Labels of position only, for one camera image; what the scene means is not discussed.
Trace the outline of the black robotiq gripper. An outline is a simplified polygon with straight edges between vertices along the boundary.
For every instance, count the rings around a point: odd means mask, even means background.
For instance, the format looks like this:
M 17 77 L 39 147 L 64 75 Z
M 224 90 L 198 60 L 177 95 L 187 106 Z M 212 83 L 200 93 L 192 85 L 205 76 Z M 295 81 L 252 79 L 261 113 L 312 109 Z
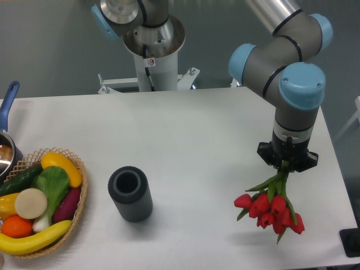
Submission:
M 295 172 L 303 172 L 317 166 L 318 154 L 308 151 L 309 139 L 296 143 L 292 137 L 280 139 L 272 134 L 271 142 L 260 142 L 258 155 L 269 166 L 280 168 L 282 161 L 289 162 L 289 168 Z

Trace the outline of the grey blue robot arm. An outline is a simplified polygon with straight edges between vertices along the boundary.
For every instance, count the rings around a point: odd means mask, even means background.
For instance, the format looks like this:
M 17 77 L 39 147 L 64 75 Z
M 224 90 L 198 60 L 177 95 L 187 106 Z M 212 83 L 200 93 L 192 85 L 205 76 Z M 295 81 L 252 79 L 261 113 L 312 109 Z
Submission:
M 295 1 L 248 1 L 273 36 L 264 48 L 242 44 L 232 54 L 228 71 L 276 109 L 272 139 L 257 152 L 277 169 L 302 172 L 315 167 L 318 155 L 308 149 L 326 78 L 308 60 L 331 42 L 328 19 L 307 15 Z M 169 13 L 168 1 L 101 1 L 91 14 L 104 35 L 121 38 L 133 55 L 139 90 L 175 91 L 178 51 L 185 42 L 182 23 Z

